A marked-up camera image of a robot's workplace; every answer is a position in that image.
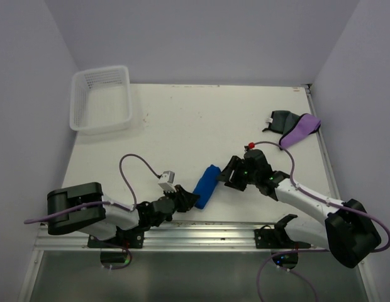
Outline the blue towel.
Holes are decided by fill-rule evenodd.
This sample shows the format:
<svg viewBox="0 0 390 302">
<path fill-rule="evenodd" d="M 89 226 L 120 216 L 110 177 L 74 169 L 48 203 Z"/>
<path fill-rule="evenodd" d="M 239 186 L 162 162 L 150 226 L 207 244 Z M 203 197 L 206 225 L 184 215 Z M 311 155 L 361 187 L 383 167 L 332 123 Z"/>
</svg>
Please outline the blue towel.
<svg viewBox="0 0 390 302">
<path fill-rule="evenodd" d="M 217 177 L 220 175 L 220 173 L 221 169 L 215 165 L 210 165 L 204 171 L 204 174 L 199 179 L 196 187 L 192 192 L 193 194 L 199 196 L 194 205 L 195 208 L 199 210 L 203 210 L 205 208 L 218 185 Z"/>
</svg>

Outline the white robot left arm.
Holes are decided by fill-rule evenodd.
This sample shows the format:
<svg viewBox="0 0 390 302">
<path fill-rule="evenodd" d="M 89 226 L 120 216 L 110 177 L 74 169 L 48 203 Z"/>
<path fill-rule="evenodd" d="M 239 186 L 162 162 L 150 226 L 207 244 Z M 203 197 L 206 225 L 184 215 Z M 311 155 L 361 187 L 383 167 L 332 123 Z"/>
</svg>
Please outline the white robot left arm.
<svg viewBox="0 0 390 302">
<path fill-rule="evenodd" d="M 191 210 L 200 195 L 176 185 L 156 201 L 127 206 L 103 194 L 101 184 L 90 182 L 54 190 L 47 194 L 48 233 L 65 235 L 82 232 L 106 242 L 110 247 L 121 245 L 125 232 L 145 232 L 172 221 L 174 213 Z"/>
</svg>

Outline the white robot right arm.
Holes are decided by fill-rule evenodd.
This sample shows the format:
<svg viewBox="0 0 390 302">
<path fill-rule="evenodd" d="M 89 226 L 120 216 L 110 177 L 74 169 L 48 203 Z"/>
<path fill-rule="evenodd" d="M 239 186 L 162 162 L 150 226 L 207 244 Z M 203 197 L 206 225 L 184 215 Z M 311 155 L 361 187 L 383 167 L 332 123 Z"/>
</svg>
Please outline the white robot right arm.
<svg viewBox="0 0 390 302">
<path fill-rule="evenodd" d="M 360 202 L 343 202 L 296 185 L 289 174 L 273 170 L 261 150 L 248 150 L 242 158 L 234 155 L 216 179 L 238 191 L 254 185 L 264 196 L 308 215 L 303 221 L 288 214 L 272 228 L 256 230 L 255 241 L 263 242 L 267 249 L 306 249 L 315 245 L 329 250 L 345 267 L 353 268 L 381 243 Z"/>
</svg>

